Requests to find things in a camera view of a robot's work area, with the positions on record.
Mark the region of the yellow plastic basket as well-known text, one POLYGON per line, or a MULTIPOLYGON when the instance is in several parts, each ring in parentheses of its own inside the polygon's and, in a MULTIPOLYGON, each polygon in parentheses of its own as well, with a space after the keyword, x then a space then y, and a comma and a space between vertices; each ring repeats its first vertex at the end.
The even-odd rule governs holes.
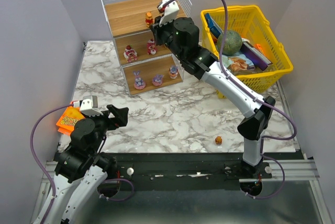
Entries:
POLYGON ((265 56, 272 62, 268 71, 237 75, 237 78, 252 90, 263 93, 283 75, 293 70, 283 45, 276 39, 270 22, 258 6, 228 6, 228 29, 238 32, 253 46, 260 45, 265 56))

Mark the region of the small orange box in basket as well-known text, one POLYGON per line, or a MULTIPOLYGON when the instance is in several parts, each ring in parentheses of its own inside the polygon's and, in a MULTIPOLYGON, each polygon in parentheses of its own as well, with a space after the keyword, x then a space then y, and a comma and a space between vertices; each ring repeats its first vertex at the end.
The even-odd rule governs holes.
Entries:
POLYGON ((260 53, 264 54, 264 51, 263 51, 263 49, 262 49, 262 47, 261 47, 260 44, 256 44, 256 45, 255 45, 255 48, 256 48, 260 53))

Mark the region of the snack bag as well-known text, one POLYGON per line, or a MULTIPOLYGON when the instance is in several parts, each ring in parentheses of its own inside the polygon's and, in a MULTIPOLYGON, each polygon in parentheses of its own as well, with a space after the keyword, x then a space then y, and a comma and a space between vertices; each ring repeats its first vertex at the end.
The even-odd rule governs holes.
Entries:
POLYGON ((223 65, 234 75, 246 75, 256 73, 253 62, 244 54, 222 56, 223 65))

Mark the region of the purple box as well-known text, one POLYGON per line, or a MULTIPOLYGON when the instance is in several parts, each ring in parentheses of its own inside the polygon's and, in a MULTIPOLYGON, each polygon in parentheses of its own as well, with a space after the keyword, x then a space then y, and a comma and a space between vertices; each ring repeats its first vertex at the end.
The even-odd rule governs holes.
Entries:
POLYGON ((252 61, 252 63, 258 67, 261 71, 266 71, 270 69, 273 63, 260 51, 258 51, 249 42, 244 41, 242 43, 240 51, 252 61))

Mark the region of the small orange bear toy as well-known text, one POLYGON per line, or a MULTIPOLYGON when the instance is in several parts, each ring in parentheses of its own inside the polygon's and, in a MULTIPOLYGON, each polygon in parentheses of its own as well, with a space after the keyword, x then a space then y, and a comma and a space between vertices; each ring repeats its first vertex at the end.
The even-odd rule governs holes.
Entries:
POLYGON ((146 13, 145 22, 146 22, 146 26, 148 28, 153 24, 154 19, 153 19, 153 16, 152 16, 151 12, 146 13))

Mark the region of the blue book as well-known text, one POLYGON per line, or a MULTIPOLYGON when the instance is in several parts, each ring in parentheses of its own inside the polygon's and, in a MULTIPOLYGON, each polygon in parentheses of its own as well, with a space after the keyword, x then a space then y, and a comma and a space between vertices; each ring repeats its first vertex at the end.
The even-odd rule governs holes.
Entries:
POLYGON ((219 38, 219 36, 221 34, 223 34, 223 30, 221 29, 221 27, 215 22, 215 20, 211 17, 211 15, 209 13, 206 13, 204 15, 205 17, 205 20, 206 20, 206 23, 207 23, 207 26, 210 30, 210 32, 213 34, 213 36, 215 38, 219 38))

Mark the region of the green melon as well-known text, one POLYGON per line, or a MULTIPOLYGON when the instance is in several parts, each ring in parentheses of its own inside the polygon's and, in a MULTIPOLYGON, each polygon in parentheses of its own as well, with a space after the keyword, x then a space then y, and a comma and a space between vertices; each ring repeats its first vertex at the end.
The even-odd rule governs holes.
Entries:
POLYGON ((236 31, 227 30, 222 54, 234 55, 241 49, 242 44, 242 38, 236 31))

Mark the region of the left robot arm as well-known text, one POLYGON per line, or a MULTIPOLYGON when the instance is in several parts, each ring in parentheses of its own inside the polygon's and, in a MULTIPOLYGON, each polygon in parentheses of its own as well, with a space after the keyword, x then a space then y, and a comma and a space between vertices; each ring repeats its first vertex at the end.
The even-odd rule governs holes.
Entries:
POLYGON ((88 99, 61 108, 65 116, 72 109, 81 118, 73 126, 69 146, 57 158, 54 176, 36 155, 33 145, 36 126, 30 134, 33 158, 51 186, 35 223, 73 223, 76 214, 101 184, 122 181, 116 158, 101 152, 100 146, 106 140, 107 132, 127 125, 129 109, 107 105, 107 109, 101 111, 88 99))

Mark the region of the purple bunny orange cup toy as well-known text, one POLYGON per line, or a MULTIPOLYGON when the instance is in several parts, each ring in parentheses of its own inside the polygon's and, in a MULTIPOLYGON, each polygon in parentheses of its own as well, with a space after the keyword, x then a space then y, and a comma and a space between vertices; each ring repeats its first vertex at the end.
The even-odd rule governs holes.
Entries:
POLYGON ((169 76, 171 79, 176 79, 178 77, 178 68, 176 65, 172 65, 169 68, 169 76))

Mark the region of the orange sponge box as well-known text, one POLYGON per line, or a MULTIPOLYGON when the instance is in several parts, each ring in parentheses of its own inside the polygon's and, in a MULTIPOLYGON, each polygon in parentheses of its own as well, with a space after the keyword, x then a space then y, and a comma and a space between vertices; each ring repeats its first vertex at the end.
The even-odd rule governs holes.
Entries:
POLYGON ((58 132, 70 136, 75 124, 81 119, 84 119, 84 116, 80 113, 79 108, 69 106, 56 123, 58 132))

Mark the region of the orange duck toy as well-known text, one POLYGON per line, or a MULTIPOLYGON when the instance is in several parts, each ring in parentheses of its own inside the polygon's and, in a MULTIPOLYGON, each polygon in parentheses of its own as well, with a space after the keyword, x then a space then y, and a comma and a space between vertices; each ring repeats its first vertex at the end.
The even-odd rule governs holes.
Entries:
POLYGON ((222 144, 222 137, 221 136, 217 136, 215 138, 215 144, 216 145, 221 145, 222 144))

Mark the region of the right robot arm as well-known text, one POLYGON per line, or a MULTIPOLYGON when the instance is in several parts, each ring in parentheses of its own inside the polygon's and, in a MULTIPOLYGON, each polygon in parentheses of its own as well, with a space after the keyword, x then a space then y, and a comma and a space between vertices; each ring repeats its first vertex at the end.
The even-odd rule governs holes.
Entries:
POLYGON ((228 98, 244 116, 238 132, 244 138, 243 162, 256 167, 260 164, 261 137, 268 127, 275 99, 265 98, 252 91, 228 71, 223 71, 218 58, 200 46, 199 28, 188 17, 180 17, 160 24, 158 16, 150 29, 157 45, 167 47, 179 60, 182 68, 228 98))

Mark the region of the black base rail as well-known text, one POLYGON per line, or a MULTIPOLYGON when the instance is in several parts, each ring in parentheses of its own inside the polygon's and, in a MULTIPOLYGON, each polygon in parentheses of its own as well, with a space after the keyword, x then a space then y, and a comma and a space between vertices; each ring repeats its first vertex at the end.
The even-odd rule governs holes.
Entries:
POLYGON ((136 191, 194 191, 224 189, 249 193, 252 183, 275 178, 275 163, 262 161, 252 168, 242 153, 107 153, 117 160, 121 178, 136 191))

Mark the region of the pink bear toy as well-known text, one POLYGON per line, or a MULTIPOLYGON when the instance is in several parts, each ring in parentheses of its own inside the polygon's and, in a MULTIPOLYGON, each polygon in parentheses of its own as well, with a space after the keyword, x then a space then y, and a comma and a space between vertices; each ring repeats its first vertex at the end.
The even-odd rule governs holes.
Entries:
POLYGON ((150 39, 147 41, 147 54, 148 55, 155 55, 157 53, 156 45, 155 45, 155 40, 150 39))

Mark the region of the red white cake toy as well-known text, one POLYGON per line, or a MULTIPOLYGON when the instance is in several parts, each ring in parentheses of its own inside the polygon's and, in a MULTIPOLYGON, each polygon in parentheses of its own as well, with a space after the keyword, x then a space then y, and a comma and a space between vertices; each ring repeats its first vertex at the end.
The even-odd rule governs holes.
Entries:
POLYGON ((138 60, 138 54, 131 45, 127 45, 124 51, 124 57, 128 63, 138 60))

